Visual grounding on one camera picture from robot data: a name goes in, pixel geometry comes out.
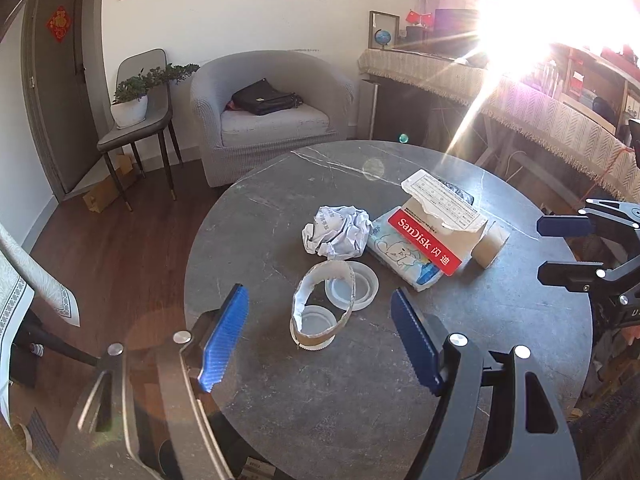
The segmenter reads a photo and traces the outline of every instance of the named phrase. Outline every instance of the globe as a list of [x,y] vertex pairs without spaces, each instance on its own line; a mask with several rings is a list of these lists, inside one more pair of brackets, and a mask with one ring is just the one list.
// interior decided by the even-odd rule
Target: globe
[[389,43],[391,43],[391,33],[389,33],[389,31],[387,30],[380,29],[376,32],[373,39],[376,40],[377,44],[387,46]]

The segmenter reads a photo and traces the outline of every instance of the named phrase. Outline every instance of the green foliage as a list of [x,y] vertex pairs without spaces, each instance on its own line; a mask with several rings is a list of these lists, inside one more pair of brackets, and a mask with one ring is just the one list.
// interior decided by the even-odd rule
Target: green foliage
[[118,83],[113,104],[116,105],[133,101],[133,99],[140,99],[152,88],[167,84],[171,81],[178,83],[184,81],[199,68],[196,64],[174,66],[171,63],[167,63],[166,68],[160,68],[159,66],[152,68],[146,75],[142,75],[144,72],[144,69],[142,69],[138,75]]

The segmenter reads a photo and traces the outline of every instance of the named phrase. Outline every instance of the sandisk box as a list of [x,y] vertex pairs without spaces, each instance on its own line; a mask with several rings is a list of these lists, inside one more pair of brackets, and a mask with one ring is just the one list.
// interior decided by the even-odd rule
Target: sandisk box
[[424,170],[402,189],[411,198],[388,222],[451,276],[482,238],[488,219]]

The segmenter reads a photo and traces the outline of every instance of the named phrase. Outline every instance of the cardboard tube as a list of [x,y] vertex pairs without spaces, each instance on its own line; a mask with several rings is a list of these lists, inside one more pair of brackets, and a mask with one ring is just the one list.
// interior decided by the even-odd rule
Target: cardboard tube
[[478,262],[483,269],[487,269],[507,243],[509,236],[510,234],[505,231],[498,222],[494,222],[474,247],[474,250],[471,251],[471,257]]
[[[300,330],[302,330],[302,313],[305,310],[306,300],[309,299],[314,287],[318,283],[322,283],[333,278],[346,280],[347,283],[351,284],[351,301],[347,311],[342,314],[342,317],[336,326],[315,335],[303,334]],[[346,262],[327,261],[312,267],[311,270],[306,273],[305,277],[302,278],[302,281],[298,284],[296,293],[293,295],[291,319],[293,320],[293,333],[296,340],[304,346],[317,346],[331,339],[347,324],[347,321],[351,317],[351,312],[353,311],[355,298],[356,278],[353,273],[353,269],[351,269],[351,266]]]

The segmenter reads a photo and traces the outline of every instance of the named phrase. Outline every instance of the silver screw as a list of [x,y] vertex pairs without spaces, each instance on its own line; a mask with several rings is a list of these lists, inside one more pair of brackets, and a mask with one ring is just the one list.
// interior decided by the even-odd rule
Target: silver screw
[[466,344],[469,342],[469,339],[467,339],[466,336],[463,336],[462,334],[451,334],[449,336],[449,341],[451,341],[451,344],[455,346],[466,346]]
[[180,332],[174,334],[174,343],[178,343],[178,345],[184,345],[189,341],[191,341],[191,332],[180,330]]
[[531,357],[531,350],[523,345],[516,346],[514,352],[520,359],[529,359]]
[[121,343],[114,343],[112,345],[109,345],[109,348],[107,348],[107,353],[111,356],[120,355],[123,352],[124,346],[122,346]]

